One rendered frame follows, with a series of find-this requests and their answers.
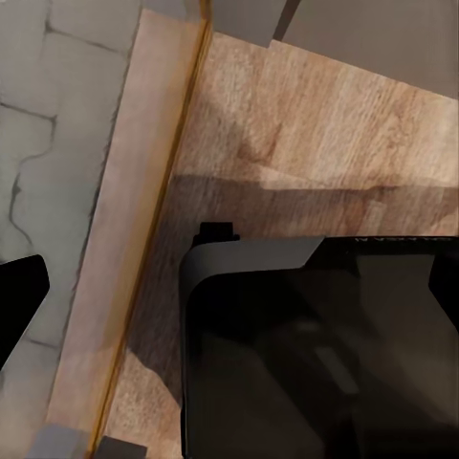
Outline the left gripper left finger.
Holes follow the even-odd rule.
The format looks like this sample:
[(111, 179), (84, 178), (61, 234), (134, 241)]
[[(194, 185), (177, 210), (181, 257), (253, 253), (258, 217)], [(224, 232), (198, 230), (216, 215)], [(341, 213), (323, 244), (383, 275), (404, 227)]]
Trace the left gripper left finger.
[(0, 369), (49, 291), (41, 254), (0, 265)]

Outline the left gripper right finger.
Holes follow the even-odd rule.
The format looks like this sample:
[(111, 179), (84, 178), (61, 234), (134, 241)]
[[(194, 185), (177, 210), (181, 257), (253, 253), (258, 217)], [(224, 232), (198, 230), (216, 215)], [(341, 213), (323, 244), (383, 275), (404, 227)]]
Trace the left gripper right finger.
[(459, 258), (437, 254), (428, 287), (459, 332)]

